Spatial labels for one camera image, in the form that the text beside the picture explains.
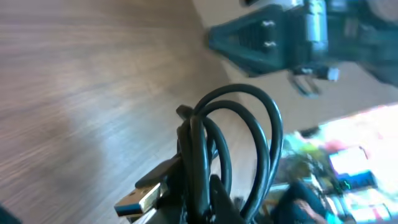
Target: wall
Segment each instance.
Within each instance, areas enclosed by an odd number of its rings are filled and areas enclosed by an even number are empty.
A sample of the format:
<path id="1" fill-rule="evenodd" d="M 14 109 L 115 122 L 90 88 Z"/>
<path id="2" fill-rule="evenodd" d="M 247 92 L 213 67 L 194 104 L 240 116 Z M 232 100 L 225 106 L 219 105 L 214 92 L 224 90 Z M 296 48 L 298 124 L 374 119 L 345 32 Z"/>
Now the wall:
<path id="1" fill-rule="evenodd" d="M 242 7 L 239 0 L 193 0 L 205 27 L 228 22 L 245 15 L 270 2 L 281 2 L 290 7 L 291 0 L 260 2 L 253 7 Z M 285 132 L 310 128 L 325 121 L 365 110 L 376 105 L 394 103 L 398 100 L 398 89 L 377 82 L 354 63 L 342 63 L 340 80 L 337 83 L 318 82 L 323 94 L 318 99 L 299 96 L 286 79 L 287 72 L 277 72 L 260 78 L 246 78 L 227 60 L 222 64 L 233 83 L 249 83 L 266 91 L 276 101 L 284 120 Z M 266 111 L 253 98 L 240 96 L 261 122 L 267 137 L 271 136 Z"/>

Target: person's hand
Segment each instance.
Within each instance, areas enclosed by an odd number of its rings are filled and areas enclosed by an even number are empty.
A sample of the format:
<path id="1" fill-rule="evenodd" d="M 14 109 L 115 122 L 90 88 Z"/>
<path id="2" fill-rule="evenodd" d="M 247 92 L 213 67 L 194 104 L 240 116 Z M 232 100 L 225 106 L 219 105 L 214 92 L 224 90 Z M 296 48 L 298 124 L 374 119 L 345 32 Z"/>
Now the person's hand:
<path id="1" fill-rule="evenodd" d="M 314 217 L 317 215 L 317 213 L 314 212 L 307 202 L 303 200 L 296 200 L 294 203 L 298 205 L 304 212 L 306 212 L 310 218 L 314 219 Z"/>

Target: person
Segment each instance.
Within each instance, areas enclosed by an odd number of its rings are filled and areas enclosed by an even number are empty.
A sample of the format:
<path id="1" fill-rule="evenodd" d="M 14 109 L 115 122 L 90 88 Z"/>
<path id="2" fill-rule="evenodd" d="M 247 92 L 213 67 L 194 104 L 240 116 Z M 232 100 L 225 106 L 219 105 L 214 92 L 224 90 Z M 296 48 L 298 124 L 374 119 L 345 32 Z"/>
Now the person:
<path id="1" fill-rule="evenodd" d="M 341 224 L 338 217 L 326 210 L 321 200 L 303 183 L 291 183 L 279 203 L 271 211 L 274 224 Z"/>

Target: brown wooden surface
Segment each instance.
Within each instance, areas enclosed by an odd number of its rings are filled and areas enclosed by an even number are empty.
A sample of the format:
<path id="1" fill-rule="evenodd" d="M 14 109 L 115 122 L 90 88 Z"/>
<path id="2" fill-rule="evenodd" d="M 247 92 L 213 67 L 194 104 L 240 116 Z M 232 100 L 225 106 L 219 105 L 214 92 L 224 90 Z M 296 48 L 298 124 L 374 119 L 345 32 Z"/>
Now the brown wooden surface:
<path id="1" fill-rule="evenodd" d="M 202 38 L 186 0 L 0 0 L 0 203 L 25 223 L 123 222 L 113 205 L 175 153 L 176 107 L 228 83 Z"/>

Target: black cable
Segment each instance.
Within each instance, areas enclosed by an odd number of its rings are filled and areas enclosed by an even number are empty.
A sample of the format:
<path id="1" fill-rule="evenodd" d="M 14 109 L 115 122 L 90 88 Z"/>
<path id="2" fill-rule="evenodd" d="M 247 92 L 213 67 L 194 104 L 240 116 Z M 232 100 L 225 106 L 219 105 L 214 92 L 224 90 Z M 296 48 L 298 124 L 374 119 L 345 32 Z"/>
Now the black cable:
<path id="1" fill-rule="evenodd" d="M 221 95 L 237 91 L 255 96 L 266 107 L 272 126 L 270 151 L 267 145 L 267 139 L 259 122 L 244 106 L 228 100 L 209 103 Z M 191 117 L 178 128 L 178 141 L 186 174 L 188 175 L 188 191 L 190 192 L 190 201 L 187 207 L 188 211 L 191 209 L 193 210 L 192 212 L 195 214 L 195 219 L 197 220 L 203 220 L 203 217 L 205 217 L 210 210 L 210 202 L 208 200 L 210 197 L 210 190 L 208 189 L 210 162 L 206 161 L 204 158 L 211 158 L 211 156 L 208 155 L 208 150 L 206 148 L 202 123 L 206 128 L 208 139 L 210 141 L 214 140 L 215 142 L 218 154 L 220 155 L 221 182 L 226 192 L 228 194 L 230 193 L 232 168 L 228 148 L 226 147 L 225 139 L 220 129 L 210 118 L 206 118 L 209 113 L 222 108 L 234 111 L 244 120 L 253 135 L 256 145 L 256 177 L 249 198 L 241 210 L 241 216 L 246 222 L 250 222 L 258 212 L 274 180 L 283 143 L 282 119 L 275 102 L 261 89 L 251 85 L 232 84 L 210 92 L 199 101 L 193 109 Z"/>

